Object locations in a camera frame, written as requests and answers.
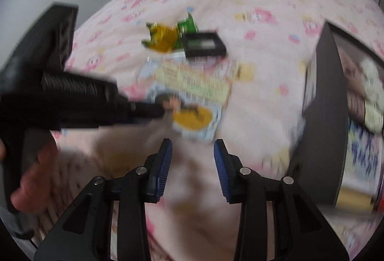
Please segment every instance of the cartoon print fabric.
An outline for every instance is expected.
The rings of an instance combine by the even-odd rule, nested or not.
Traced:
[[[147,37],[145,23],[171,26],[185,17],[187,9],[193,9],[200,30],[218,32],[231,60],[255,66],[251,81],[233,83],[215,137],[223,138],[229,153],[239,156],[245,166],[275,178],[287,167],[290,131],[303,106],[303,70],[324,20],[384,56],[384,17],[373,0],[112,0],[76,31],[68,66],[71,71],[107,76],[131,99],[143,99],[146,94],[134,85],[137,73],[148,58],[158,57],[140,43]],[[213,73],[231,70],[225,64],[217,69],[214,62],[201,67]],[[195,102],[179,97],[168,95],[164,103],[178,107],[181,102],[185,106]],[[188,119],[197,123],[195,118],[203,115],[201,125],[194,125],[201,128],[210,119],[207,109],[200,106],[175,120],[181,125]],[[175,261],[232,260],[240,209],[222,197],[211,144],[183,138],[164,121],[69,130],[58,142],[105,163],[113,156],[127,156],[130,168],[157,152],[164,137],[173,141],[174,161],[161,204],[146,205],[153,238]],[[345,230],[344,221],[338,225]],[[377,226],[364,225],[361,222],[353,236],[347,236],[353,240],[344,241],[351,256]]]
[[[162,60],[150,60],[145,63],[144,67],[139,71],[137,82],[134,83],[136,89],[141,89],[141,95],[145,97],[141,101],[147,101],[151,103],[157,103],[162,105],[162,107],[168,113],[172,121],[172,126],[175,130],[179,131],[183,137],[186,138],[195,138],[204,142],[212,142],[218,124],[221,120],[222,115],[222,104],[213,102],[207,98],[203,98],[198,94],[193,93],[193,88],[196,88],[192,85],[193,81],[199,81],[203,79],[203,73],[193,73],[195,76],[189,76],[191,73],[192,67],[186,65],[186,60],[176,59],[172,62],[166,62]],[[178,71],[178,77],[181,78],[185,69],[187,72],[184,74],[186,76],[186,83],[183,85],[183,82],[180,80],[175,82],[176,85],[184,89],[176,89],[173,86],[167,84],[167,82],[159,80],[159,77],[156,76],[163,67],[169,67],[166,70]],[[208,85],[208,89],[215,89],[213,85]],[[225,95],[225,100],[227,100],[229,90]]]

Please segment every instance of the metal screw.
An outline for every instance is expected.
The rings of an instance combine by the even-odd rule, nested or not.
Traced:
[[[294,180],[293,180],[293,178],[291,178],[291,177],[284,177],[284,178],[283,178],[283,182],[284,182],[285,184],[291,185],[291,184],[293,184]]]
[[[136,173],[138,175],[145,174],[146,172],[147,172],[147,168],[145,168],[145,167],[138,167],[138,168],[136,168]]]
[[[242,167],[242,168],[240,169],[240,173],[241,173],[242,175],[248,175],[248,174],[251,173],[251,169],[249,169],[249,168],[247,168],[247,167]]]
[[[100,176],[93,178],[93,184],[95,184],[95,185],[99,185],[99,184],[103,183],[103,181],[104,181],[104,178],[100,177]]]

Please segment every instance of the blue gripper pad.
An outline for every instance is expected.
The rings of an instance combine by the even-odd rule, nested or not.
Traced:
[[[246,196],[246,187],[238,176],[243,167],[240,159],[228,154],[222,139],[215,141],[214,158],[224,197],[229,203],[241,203]]]
[[[172,141],[165,138],[159,152],[153,156],[150,166],[147,196],[152,203],[157,203],[164,194],[170,162],[172,160]]]

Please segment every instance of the snack wrapper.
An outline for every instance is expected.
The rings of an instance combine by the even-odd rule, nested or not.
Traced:
[[[193,17],[188,13],[188,18],[179,21],[177,26],[168,27],[157,23],[147,23],[150,40],[142,40],[141,43],[161,53],[169,53],[174,49],[183,48],[181,37],[187,32],[197,32]]]
[[[193,20],[191,13],[188,13],[188,18],[177,23],[177,28],[179,29],[179,39],[177,40],[175,49],[181,49],[183,48],[183,43],[181,41],[183,35],[187,32],[198,32],[197,26],[195,24],[195,21]]]
[[[175,27],[167,27],[161,24],[147,23],[149,29],[150,40],[142,40],[141,43],[156,51],[167,53],[172,51],[179,39],[179,30]]]

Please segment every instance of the yellow wrapper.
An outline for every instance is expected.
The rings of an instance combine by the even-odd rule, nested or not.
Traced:
[[[147,24],[150,33],[150,40],[143,40],[142,44],[150,49],[167,53],[172,51],[179,38],[177,27],[168,27],[157,23]]]

